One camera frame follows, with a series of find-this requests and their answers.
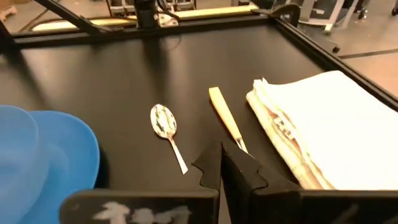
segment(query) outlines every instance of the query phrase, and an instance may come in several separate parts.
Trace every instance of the spoon handle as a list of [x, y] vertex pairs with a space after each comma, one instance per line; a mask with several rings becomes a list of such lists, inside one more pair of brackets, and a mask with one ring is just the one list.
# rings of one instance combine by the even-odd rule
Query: spoon handle
[[174, 150], [175, 156], [177, 157], [178, 163], [180, 164], [182, 174], [185, 174], [188, 171], [188, 167], [187, 167], [187, 165], [185, 165], [184, 159], [182, 159], [180, 151], [178, 150], [177, 145], [175, 145], [174, 140], [172, 138], [169, 138], [169, 141], [173, 147], [173, 150]]

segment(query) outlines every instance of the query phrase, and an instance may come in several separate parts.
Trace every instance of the silver spoon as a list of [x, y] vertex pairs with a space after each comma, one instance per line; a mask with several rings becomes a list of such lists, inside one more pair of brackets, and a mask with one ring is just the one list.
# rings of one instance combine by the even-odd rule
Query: silver spoon
[[156, 134], [170, 141], [178, 163], [180, 164], [182, 174], [185, 174], [188, 171], [188, 167], [185, 165], [180, 151], [178, 151], [178, 148], [173, 140], [173, 135], [177, 131], [177, 122], [175, 122], [172, 112], [167, 107], [157, 104], [150, 111], [150, 121]]

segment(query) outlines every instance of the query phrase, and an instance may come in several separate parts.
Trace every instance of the black tabletop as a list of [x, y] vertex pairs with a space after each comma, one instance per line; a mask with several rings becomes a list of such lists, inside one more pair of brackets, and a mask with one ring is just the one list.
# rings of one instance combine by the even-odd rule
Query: black tabletop
[[174, 114], [175, 142], [190, 164], [214, 140], [229, 138], [208, 96], [209, 87], [219, 86], [248, 151], [292, 178], [245, 96], [257, 78], [281, 84], [321, 72], [279, 31], [263, 25], [26, 49], [18, 60], [0, 60], [0, 103], [85, 121], [103, 151], [99, 187], [201, 190], [195, 181], [201, 172], [182, 175], [170, 144], [155, 135], [149, 116], [155, 104]]

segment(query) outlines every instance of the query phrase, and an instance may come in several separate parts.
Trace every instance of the knife handle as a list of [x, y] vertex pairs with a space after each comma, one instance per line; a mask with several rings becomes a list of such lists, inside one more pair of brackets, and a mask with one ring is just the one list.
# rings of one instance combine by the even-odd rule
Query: knife handle
[[228, 128], [229, 133], [231, 133], [232, 138], [235, 140], [241, 139], [242, 135], [239, 132], [238, 126], [235, 123], [234, 118], [226, 104], [223, 95], [218, 87], [209, 88], [210, 100], [213, 106], [216, 108], [218, 115], [223, 120], [226, 128]]

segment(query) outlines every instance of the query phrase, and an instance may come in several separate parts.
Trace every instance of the stack of napkins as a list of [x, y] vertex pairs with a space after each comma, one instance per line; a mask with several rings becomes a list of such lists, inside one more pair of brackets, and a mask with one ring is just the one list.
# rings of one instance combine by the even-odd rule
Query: stack of napkins
[[339, 71], [246, 95], [305, 189], [397, 190], [398, 112]]

